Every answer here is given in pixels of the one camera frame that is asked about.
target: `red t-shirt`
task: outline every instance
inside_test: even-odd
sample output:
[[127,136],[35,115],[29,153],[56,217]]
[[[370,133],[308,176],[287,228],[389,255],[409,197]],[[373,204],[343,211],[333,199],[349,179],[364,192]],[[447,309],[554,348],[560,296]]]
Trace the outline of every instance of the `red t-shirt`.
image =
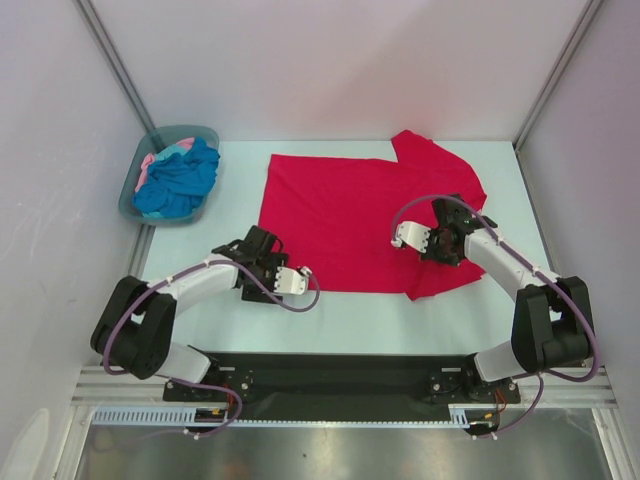
[[[322,290],[406,293],[415,300],[479,280],[484,273],[420,261],[413,249],[391,245],[391,222],[406,203],[427,194],[459,193],[476,209],[486,199],[461,158],[408,130],[392,139],[398,163],[378,159],[273,155],[259,225],[275,233],[306,265]],[[402,220],[435,227],[431,202]]]

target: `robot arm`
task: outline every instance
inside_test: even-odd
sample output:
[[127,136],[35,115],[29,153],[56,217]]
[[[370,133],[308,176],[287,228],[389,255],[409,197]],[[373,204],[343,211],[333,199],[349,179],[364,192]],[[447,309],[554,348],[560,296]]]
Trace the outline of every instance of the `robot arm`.
[[[420,253],[422,260],[452,266],[468,259],[493,277],[515,302],[511,340],[472,356],[470,367],[479,381],[535,374],[591,356],[589,340],[565,302],[502,248],[478,219],[449,200],[435,200],[433,208],[437,228],[402,222],[397,226],[393,245],[409,246]],[[489,218],[483,218],[491,227],[497,227]],[[593,329],[584,282],[577,277],[565,279],[554,272],[539,271],[569,295]],[[550,310],[561,313],[560,320],[552,322]]]
[[[114,340],[109,363],[142,380],[161,375],[200,382],[215,359],[171,341],[175,317],[205,298],[233,288],[242,288],[243,300],[273,303],[254,279],[277,299],[283,294],[305,293],[310,271],[306,267],[299,270],[286,267],[288,255],[272,251],[277,241],[275,235],[254,226],[244,240],[214,249],[201,265],[207,268],[194,269],[175,280],[169,277],[167,286],[149,295],[134,311],[141,320],[135,322],[129,317],[124,323]],[[231,264],[221,264],[225,261],[245,267],[251,275]],[[104,354],[107,341],[123,315],[149,290],[149,285],[156,283],[147,284],[132,276],[118,282],[91,337],[91,347],[96,352]]]

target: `white table surface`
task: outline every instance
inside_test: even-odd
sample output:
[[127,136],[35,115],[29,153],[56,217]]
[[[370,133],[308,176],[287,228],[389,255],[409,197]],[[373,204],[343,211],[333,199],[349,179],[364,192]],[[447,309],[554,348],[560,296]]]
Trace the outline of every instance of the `white table surface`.
[[[519,250],[546,267],[511,144],[438,144],[473,166],[488,195],[484,214]],[[244,238],[258,221],[273,153],[396,159],[388,141],[221,142],[219,177],[202,219],[190,226],[157,228],[143,278],[166,277],[201,261],[212,248]],[[286,300],[302,306],[311,295]],[[176,319],[173,339],[209,351],[467,354],[509,339],[513,310],[511,299],[487,275],[415,302],[404,294],[323,292],[316,308],[304,314],[243,302],[234,289]]]

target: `pile of clothes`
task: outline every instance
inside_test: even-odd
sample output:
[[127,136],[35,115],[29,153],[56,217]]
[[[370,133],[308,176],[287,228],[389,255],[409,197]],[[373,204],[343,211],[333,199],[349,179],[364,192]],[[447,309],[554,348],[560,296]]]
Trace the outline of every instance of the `pile of clothes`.
[[148,218],[190,215],[213,188],[219,160],[218,151],[200,137],[148,154],[140,167],[133,206]]

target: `purple cable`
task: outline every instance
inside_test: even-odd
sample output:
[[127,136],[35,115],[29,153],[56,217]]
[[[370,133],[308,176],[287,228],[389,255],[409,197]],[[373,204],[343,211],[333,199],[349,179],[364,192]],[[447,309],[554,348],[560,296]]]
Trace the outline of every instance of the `purple cable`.
[[[111,335],[109,335],[109,338],[107,339],[107,344],[104,347],[104,353],[103,353],[104,370],[110,375],[124,375],[124,374],[127,373],[124,370],[113,370],[111,368],[111,365],[109,364],[109,358],[111,357],[111,349],[113,348],[113,344],[115,342],[116,337],[118,336],[118,334],[122,330],[122,327],[124,326],[124,324],[128,321],[129,317],[131,317],[131,315],[133,315],[133,312],[135,312],[135,310],[142,304],[142,302],[144,302],[152,293],[160,290],[161,288],[166,287],[170,283],[172,283],[172,282],[174,282],[176,280],[180,280],[181,278],[184,278],[187,275],[190,275],[190,274],[192,274],[194,272],[197,272],[199,270],[202,270],[204,268],[214,267],[216,265],[229,265],[231,267],[235,267],[238,270],[242,271],[273,302],[277,303],[281,307],[283,307],[283,308],[285,308],[285,309],[287,309],[287,310],[289,310],[291,312],[296,312],[296,313],[308,312],[313,307],[315,307],[316,304],[318,303],[318,301],[320,300],[320,284],[318,283],[318,280],[315,277],[315,275],[313,275],[313,273],[309,274],[309,279],[311,281],[313,281],[313,284],[314,284],[315,290],[316,290],[316,295],[315,295],[313,301],[309,305],[307,305],[306,307],[296,308],[296,307],[292,307],[291,305],[287,305],[282,300],[280,300],[278,297],[276,297],[244,265],[241,265],[241,264],[239,264],[237,262],[234,262],[233,260],[213,260],[213,261],[208,262],[208,263],[206,263],[206,262],[199,263],[199,264],[193,265],[193,266],[191,266],[191,267],[189,267],[189,268],[187,268],[187,269],[185,269],[185,270],[183,270],[183,271],[181,271],[179,273],[176,273],[175,275],[173,275],[173,277],[170,277],[169,279],[164,279],[161,282],[157,283],[156,285],[153,285],[153,286],[149,287],[142,295],[140,295],[129,306],[129,308],[124,312],[122,317],[120,317],[120,320],[118,320],[118,322],[116,323],[115,327],[113,328],[113,331],[111,332]],[[191,387],[191,388],[202,388],[204,390],[215,390],[215,391],[218,391],[218,392],[224,392],[224,393],[226,393],[228,395],[232,395],[237,401],[237,405],[238,406],[236,407],[236,411],[235,411],[235,413],[233,414],[233,416],[231,418],[227,419],[220,426],[216,427],[215,429],[213,429],[213,430],[211,430],[209,432],[206,432],[206,433],[203,433],[203,434],[191,434],[194,438],[206,438],[206,437],[210,437],[211,435],[214,435],[214,434],[216,434],[218,432],[221,432],[222,430],[227,428],[231,423],[235,422],[238,419],[238,417],[240,416],[240,413],[242,412],[242,398],[240,398],[240,395],[238,395],[235,391],[233,391],[233,390],[231,390],[229,388],[218,387],[216,385],[205,385],[205,384],[202,384],[202,383],[192,383],[192,382],[188,382],[186,380],[181,380],[181,379],[177,379],[177,378],[172,378],[170,380],[172,382],[179,383],[181,385],[186,385],[186,386]],[[177,430],[177,429],[159,430],[157,432],[153,432],[153,433],[150,433],[148,435],[144,435],[142,437],[135,438],[135,439],[130,440],[128,442],[124,442],[123,444],[116,445],[116,446],[110,447],[108,449],[102,449],[100,451],[101,452],[108,452],[108,451],[111,451],[111,450],[122,448],[123,446],[133,445],[133,444],[136,444],[138,442],[141,442],[141,441],[144,441],[144,440],[148,440],[150,438],[158,437],[160,435],[165,435],[165,434],[168,434],[168,433],[184,433],[184,431],[183,430]]]
[[[538,388],[538,393],[536,394],[536,398],[533,399],[533,402],[531,402],[531,405],[529,405],[529,408],[527,408],[527,411],[524,412],[514,422],[512,422],[509,425],[506,425],[506,426],[502,427],[501,429],[499,429],[498,433],[503,433],[503,432],[506,432],[508,430],[511,430],[513,427],[515,427],[515,426],[519,425],[520,423],[522,423],[522,421],[525,418],[527,418],[535,410],[535,408],[538,406],[538,403],[540,403],[540,399],[542,398],[542,392],[544,392],[544,380],[542,379],[542,377],[540,375],[537,375],[537,377],[538,377],[538,381],[540,382],[540,387]],[[480,435],[478,438],[493,438],[493,435],[491,435],[489,433],[487,435]]]
[[129,317],[131,315],[133,315],[133,312],[135,312],[135,310],[142,304],[142,302],[144,302],[152,293],[154,293],[157,290],[160,290],[161,288],[164,288],[167,285],[169,285],[169,283],[175,282],[176,280],[180,280],[181,278],[184,278],[187,275],[190,275],[190,274],[192,274],[194,272],[197,272],[198,270],[202,270],[202,269],[207,268],[207,267],[214,267],[216,265],[229,265],[231,267],[235,267],[238,270],[242,271],[273,302],[277,303],[282,308],[285,308],[286,310],[289,310],[291,312],[296,312],[296,313],[308,312],[313,307],[315,307],[316,304],[318,303],[318,301],[320,300],[320,285],[318,284],[318,280],[316,279],[315,275],[313,275],[313,273],[311,273],[309,275],[309,279],[312,280],[314,285],[315,285],[316,296],[314,297],[313,301],[309,305],[307,305],[306,307],[296,308],[296,307],[292,307],[291,305],[287,305],[282,300],[280,300],[278,297],[276,297],[273,293],[271,293],[267,289],[267,287],[265,287],[262,284],[262,282],[260,282],[260,280],[258,280],[258,278],[253,273],[251,273],[249,271],[249,269],[247,267],[245,267],[244,265],[241,265],[241,264],[239,264],[237,262],[234,262],[233,260],[213,260],[213,261],[209,262],[208,264],[205,263],[205,262],[199,263],[199,264],[193,265],[193,266],[191,266],[191,267],[189,267],[189,268],[187,268],[187,269],[185,269],[185,270],[183,270],[183,271],[181,271],[179,273],[176,273],[175,275],[173,275],[173,277],[170,277],[170,279],[171,279],[170,281],[168,279],[164,279],[160,283],[157,283],[156,285],[153,285],[152,287],[149,287],[142,295],[140,295],[129,306],[129,308],[124,312],[122,317],[120,317],[120,320],[118,320],[118,323],[116,323],[115,327],[113,327],[113,331],[111,332],[111,335],[109,335],[109,338],[107,339],[107,344],[105,345],[104,352],[102,354],[102,356],[104,358],[104,362],[103,362],[104,363],[104,370],[109,375],[124,375],[124,374],[127,373],[124,370],[113,370],[111,368],[111,365],[109,364],[109,359],[111,358],[111,349],[113,348],[113,343],[115,342],[116,337],[118,336],[118,334],[122,330],[122,327],[124,327],[124,324],[127,323],[127,320],[129,319]]
[[411,202],[407,203],[404,207],[402,207],[398,211],[398,213],[396,213],[395,217],[393,217],[393,222],[391,224],[391,240],[395,239],[396,229],[398,227],[398,223],[400,222],[400,217],[404,214],[404,212],[406,212],[409,208],[413,207],[414,205],[417,205],[417,204],[422,203],[422,202],[426,202],[428,200],[433,200],[433,199],[436,199],[436,198],[441,198],[441,199],[444,199],[444,200],[450,200],[450,201],[452,201],[454,203],[457,203],[458,205],[466,208],[469,212],[471,212],[478,219],[478,221],[482,224],[482,226],[489,232],[489,235],[491,235],[491,238],[493,238],[498,245],[500,245],[509,255],[511,255],[520,264],[522,264],[522,266],[524,266],[529,271],[531,271],[531,273],[533,273],[534,276],[538,277],[546,285],[548,285],[555,293],[558,294],[558,296],[560,298],[562,298],[562,300],[565,301],[565,303],[569,306],[569,308],[571,309],[573,314],[576,316],[576,318],[580,322],[580,325],[584,329],[584,331],[585,331],[585,333],[587,335],[587,338],[589,339],[589,345],[591,346],[591,351],[593,352],[593,364],[591,365],[591,370],[589,370],[589,373],[587,373],[584,377],[572,377],[570,375],[566,375],[564,373],[556,372],[554,370],[548,370],[548,372],[551,375],[555,375],[556,377],[562,378],[564,380],[569,380],[571,382],[588,382],[593,377],[595,377],[596,374],[598,373],[598,368],[600,368],[600,364],[601,364],[600,363],[600,358],[601,358],[600,348],[598,347],[598,342],[596,340],[595,334],[593,333],[593,329],[591,328],[591,325],[589,325],[589,322],[587,322],[587,319],[582,314],[582,312],[580,311],[578,306],[574,303],[573,300],[571,300],[571,298],[566,293],[564,293],[562,291],[562,289],[560,287],[558,287],[555,284],[555,282],[553,282],[551,279],[547,278],[546,275],[544,275],[543,273],[538,271],[526,258],[524,258],[522,255],[520,255],[518,252],[516,252],[507,243],[505,243],[500,238],[498,233],[491,227],[491,225],[489,225],[489,223],[484,218],[482,218],[482,215],[480,215],[480,213],[478,211],[476,211],[472,206],[470,206],[467,203],[463,202],[459,198],[452,197],[450,195],[425,195],[423,197],[418,197],[415,200],[412,200]]
[[204,390],[216,390],[218,392],[226,393],[227,395],[232,395],[233,398],[235,398],[235,400],[237,401],[237,405],[238,406],[236,407],[236,411],[234,412],[234,414],[230,418],[228,418],[226,421],[224,421],[223,423],[221,423],[217,427],[214,427],[212,430],[210,430],[208,432],[193,433],[193,432],[189,432],[189,431],[185,431],[185,430],[179,430],[177,428],[167,428],[167,429],[164,429],[164,430],[158,430],[156,432],[149,433],[147,435],[142,435],[140,437],[133,438],[131,440],[127,440],[126,442],[122,442],[122,443],[120,443],[118,445],[113,445],[113,446],[108,447],[108,448],[100,448],[100,447],[97,447],[95,445],[92,445],[93,450],[98,452],[98,453],[108,453],[108,452],[111,452],[113,450],[119,450],[119,449],[122,449],[122,448],[125,448],[125,447],[130,447],[132,445],[135,445],[137,443],[143,442],[145,440],[149,440],[151,438],[159,437],[161,435],[166,435],[166,434],[169,434],[169,433],[180,433],[180,434],[183,434],[183,435],[190,435],[196,440],[199,439],[199,438],[207,438],[207,437],[211,437],[211,436],[215,435],[216,433],[219,433],[219,432],[223,431],[224,429],[226,429],[229,425],[231,425],[233,422],[235,422],[238,419],[238,417],[240,416],[240,414],[242,413],[242,399],[240,398],[240,395],[238,395],[236,392],[234,392],[230,388],[218,387],[218,386],[215,386],[215,385],[204,385],[204,384],[201,384],[201,383],[192,383],[192,382],[187,382],[187,381],[179,380],[179,379],[175,379],[175,378],[172,378],[171,381],[174,382],[174,383],[179,383],[181,385],[185,385],[187,387],[191,387],[191,388],[202,388]]

